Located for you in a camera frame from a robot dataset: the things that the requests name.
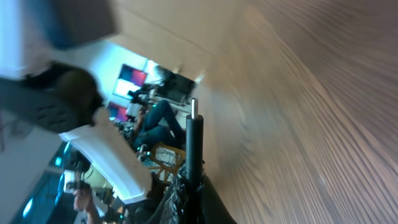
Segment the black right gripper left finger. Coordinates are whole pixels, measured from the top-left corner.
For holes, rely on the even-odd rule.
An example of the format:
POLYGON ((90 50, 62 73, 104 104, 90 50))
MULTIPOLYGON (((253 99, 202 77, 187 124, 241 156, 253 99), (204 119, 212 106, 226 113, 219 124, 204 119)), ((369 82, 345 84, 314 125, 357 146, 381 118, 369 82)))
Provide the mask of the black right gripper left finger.
POLYGON ((152 215, 154 224, 184 224, 189 201, 189 181, 184 167, 180 168, 177 176, 167 189, 156 211, 152 215))

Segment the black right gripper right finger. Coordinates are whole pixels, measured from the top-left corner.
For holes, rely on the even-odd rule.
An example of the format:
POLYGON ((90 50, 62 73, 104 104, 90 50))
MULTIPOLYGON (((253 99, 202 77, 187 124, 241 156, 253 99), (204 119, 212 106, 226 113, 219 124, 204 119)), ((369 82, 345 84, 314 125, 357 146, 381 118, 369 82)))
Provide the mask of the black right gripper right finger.
POLYGON ((199 194, 200 217, 204 224, 236 224, 208 176, 203 176, 199 194))

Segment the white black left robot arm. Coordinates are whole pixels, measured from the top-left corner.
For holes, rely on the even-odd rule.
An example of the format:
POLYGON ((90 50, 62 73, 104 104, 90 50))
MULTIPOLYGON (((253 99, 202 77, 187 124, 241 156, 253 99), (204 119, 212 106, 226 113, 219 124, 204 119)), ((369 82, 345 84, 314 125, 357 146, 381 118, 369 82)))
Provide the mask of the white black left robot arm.
POLYGON ((110 120, 91 73, 60 62, 20 78, 1 72, 1 107, 70 142, 124 203, 149 197, 150 171, 110 120))

